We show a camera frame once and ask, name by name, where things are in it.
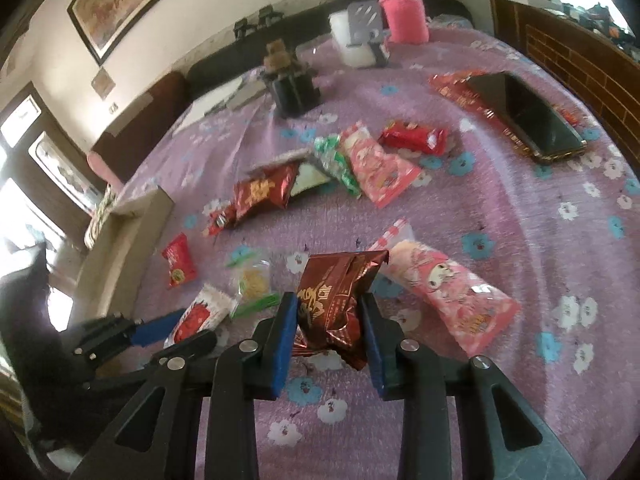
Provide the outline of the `white red strawberry packet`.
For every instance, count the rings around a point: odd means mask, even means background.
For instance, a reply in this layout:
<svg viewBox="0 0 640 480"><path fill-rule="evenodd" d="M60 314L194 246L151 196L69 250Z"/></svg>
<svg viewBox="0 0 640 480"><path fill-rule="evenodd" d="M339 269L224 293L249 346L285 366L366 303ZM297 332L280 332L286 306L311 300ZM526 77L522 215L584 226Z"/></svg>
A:
<svg viewBox="0 0 640 480"><path fill-rule="evenodd" d="M165 339L164 348L180 344L202 330L216 330L237 304L226 292L204 284Z"/></svg>

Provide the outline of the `small red round-logo packet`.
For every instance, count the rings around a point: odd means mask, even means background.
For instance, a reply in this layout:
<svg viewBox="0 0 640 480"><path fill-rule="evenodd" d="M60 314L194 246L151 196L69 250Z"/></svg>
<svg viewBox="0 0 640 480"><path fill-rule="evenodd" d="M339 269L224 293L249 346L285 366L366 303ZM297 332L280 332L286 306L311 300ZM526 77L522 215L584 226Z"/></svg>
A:
<svg viewBox="0 0 640 480"><path fill-rule="evenodd" d="M168 263L169 288L192 282L198 277L186 234L180 233L169 242L162 256Z"/></svg>

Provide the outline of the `clear green cracker packet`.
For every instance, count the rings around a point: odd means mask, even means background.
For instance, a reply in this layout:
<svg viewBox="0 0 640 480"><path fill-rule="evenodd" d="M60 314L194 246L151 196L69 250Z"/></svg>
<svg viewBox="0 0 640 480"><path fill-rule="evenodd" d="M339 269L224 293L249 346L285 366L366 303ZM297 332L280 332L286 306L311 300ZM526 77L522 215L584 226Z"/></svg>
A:
<svg viewBox="0 0 640 480"><path fill-rule="evenodd" d="M271 286L271 263L260 250L247 249L229 262L235 294L232 318L275 307L280 295Z"/></svg>

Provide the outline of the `large pink cartoon snack bag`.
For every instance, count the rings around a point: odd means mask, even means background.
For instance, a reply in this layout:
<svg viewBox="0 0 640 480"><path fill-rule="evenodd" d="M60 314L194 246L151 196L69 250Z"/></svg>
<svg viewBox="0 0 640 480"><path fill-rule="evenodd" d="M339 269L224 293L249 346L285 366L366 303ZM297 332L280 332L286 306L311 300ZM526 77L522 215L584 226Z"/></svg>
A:
<svg viewBox="0 0 640 480"><path fill-rule="evenodd" d="M436 309L467 356L477 356L506 328L521 305L443 252L417 240L406 219L371 246L386 250L382 273Z"/></svg>

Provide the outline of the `dark red foil snack packet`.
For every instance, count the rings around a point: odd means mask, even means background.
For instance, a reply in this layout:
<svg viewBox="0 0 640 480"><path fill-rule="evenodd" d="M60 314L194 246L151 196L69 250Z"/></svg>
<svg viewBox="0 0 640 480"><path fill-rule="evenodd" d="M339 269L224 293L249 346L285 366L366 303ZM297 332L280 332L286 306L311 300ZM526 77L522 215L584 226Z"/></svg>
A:
<svg viewBox="0 0 640 480"><path fill-rule="evenodd" d="M358 300L385 263L386 250L309 257L296 292L294 356L334 351L355 370L367 364Z"/></svg>

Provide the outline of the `dark red gold snack packet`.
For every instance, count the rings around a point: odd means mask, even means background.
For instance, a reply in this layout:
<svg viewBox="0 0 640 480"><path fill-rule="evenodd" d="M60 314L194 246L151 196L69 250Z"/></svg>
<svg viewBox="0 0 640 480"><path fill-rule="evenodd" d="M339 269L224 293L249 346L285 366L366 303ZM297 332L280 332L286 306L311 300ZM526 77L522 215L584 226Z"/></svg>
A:
<svg viewBox="0 0 640 480"><path fill-rule="evenodd" d="M285 209L298 168L298 162L289 162L267 170L260 177L238 182L233 188L235 219L244 221L262 212Z"/></svg>

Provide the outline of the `cardboard box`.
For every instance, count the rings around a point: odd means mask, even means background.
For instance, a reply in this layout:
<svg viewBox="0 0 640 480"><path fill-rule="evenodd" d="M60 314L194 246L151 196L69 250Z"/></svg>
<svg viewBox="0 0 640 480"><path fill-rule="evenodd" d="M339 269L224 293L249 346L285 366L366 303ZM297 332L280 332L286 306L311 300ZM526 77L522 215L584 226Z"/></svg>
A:
<svg viewBox="0 0 640 480"><path fill-rule="evenodd" d="M161 188L112 209L80 269L70 327L110 314L132 315L145 269L173 209Z"/></svg>

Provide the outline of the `small red candy packet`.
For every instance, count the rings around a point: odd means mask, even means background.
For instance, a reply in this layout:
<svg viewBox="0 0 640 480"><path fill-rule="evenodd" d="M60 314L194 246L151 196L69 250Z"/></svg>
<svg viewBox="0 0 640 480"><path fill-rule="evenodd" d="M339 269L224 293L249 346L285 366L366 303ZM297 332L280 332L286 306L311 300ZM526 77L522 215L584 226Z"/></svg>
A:
<svg viewBox="0 0 640 480"><path fill-rule="evenodd" d="M203 230L205 237L217 236L225 229L235 225L236 210L233 204L224 205L209 215L209 224Z"/></svg>

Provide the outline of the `purple floral tablecloth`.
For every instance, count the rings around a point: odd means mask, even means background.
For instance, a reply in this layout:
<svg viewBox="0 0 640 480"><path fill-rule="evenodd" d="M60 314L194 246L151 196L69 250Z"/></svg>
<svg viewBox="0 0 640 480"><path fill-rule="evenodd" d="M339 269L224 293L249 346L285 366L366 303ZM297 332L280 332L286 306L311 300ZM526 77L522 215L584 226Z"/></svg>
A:
<svg viewBox="0 0 640 480"><path fill-rule="evenodd" d="M345 66L329 39L300 54L318 73L320 105L280 118L270 96L198 122L180 120L122 190L133 200L157 188L174 202L162 239L188 240L195 281L168 284L161 254L150 260L140 316L187 307L204 285L228 289L230 262L264 252L271 285L296 289L308 259L373 246L417 254L410 282L373 283L384 315L411 339L464 358L462 337L413 289L446 297L469 284L498 288L520 305L486 354L546 421L590 479L606 479L639 433L639 180L588 110L539 66L473 29L436 29L423 46L396 46L386 68ZM515 151L494 125L438 94L437 75L482 70L524 79L577 122L584 154L544 166ZM253 168L315 140L394 122L448 134L444 154L403 151L418 170L387 206L340 182L294 198L216 236L215 208Z"/></svg>

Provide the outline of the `white green snack packet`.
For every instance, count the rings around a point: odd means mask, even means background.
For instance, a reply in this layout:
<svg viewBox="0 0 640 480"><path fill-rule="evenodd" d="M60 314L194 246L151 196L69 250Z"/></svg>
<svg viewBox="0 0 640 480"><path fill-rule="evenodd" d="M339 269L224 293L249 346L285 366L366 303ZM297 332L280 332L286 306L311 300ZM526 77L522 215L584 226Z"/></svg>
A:
<svg viewBox="0 0 640 480"><path fill-rule="evenodd" d="M310 162L302 162L298 167L298 174L291 188L290 197L293 198L330 181L331 178L316 166Z"/></svg>

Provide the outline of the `green white candy packet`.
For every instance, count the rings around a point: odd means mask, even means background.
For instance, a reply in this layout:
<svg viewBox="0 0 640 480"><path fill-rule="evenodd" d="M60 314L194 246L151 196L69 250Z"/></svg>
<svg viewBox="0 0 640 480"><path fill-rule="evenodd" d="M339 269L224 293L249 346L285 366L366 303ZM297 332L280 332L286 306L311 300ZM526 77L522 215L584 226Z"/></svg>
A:
<svg viewBox="0 0 640 480"><path fill-rule="evenodd" d="M344 185L352 196L359 198L362 195L361 188L352 173L350 162L341 152L340 140L338 134L318 136L314 139L314 157L331 177Z"/></svg>

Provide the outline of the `black smartphone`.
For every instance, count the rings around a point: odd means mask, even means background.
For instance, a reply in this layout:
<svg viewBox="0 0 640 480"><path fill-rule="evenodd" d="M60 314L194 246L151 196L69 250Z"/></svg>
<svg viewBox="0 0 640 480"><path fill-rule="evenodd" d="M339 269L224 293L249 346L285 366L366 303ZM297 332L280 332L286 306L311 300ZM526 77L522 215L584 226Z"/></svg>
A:
<svg viewBox="0 0 640 480"><path fill-rule="evenodd" d="M519 76L483 74L466 84L537 162L551 164L585 151L587 142L577 130Z"/></svg>

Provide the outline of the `white plastic container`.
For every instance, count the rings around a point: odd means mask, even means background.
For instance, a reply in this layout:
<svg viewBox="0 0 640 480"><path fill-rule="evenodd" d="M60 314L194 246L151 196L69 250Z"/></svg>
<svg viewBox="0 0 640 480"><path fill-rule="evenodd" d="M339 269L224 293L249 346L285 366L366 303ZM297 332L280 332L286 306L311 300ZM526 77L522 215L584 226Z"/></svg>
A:
<svg viewBox="0 0 640 480"><path fill-rule="evenodd" d="M386 57L375 44L353 44L350 36L348 12L334 12L329 16L331 34L345 65L351 68L384 67Z"/></svg>

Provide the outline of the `black sofa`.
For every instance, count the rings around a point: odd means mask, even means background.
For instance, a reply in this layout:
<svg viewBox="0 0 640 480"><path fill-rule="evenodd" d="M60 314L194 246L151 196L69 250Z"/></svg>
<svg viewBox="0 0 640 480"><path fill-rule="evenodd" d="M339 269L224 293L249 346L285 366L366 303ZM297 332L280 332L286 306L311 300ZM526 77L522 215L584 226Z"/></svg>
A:
<svg viewBox="0 0 640 480"><path fill-rule="evenodd" d="M290 49L330 32L329 15L346 10L349 3L363 0L329 0L309 10L281 18L268 27L250 32L232 44L207 55L186 73L192 100L242 73L262 65L266 44L282 39ZM474 21L469 9L459 0L422 0L428 18L451 15Z"/></svg>

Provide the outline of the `pink sleeved water bottle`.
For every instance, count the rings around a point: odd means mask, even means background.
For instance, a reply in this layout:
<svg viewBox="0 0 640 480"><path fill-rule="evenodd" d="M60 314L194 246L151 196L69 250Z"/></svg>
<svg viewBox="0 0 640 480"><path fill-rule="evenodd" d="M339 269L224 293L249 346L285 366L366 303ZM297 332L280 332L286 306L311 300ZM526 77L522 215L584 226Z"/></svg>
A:
<svg viewBox="0 0 640 480"><path fill-rule="evenodd" d="M394 44L426 44L430 31L423 0L380 0L390 41Z"/></svg>

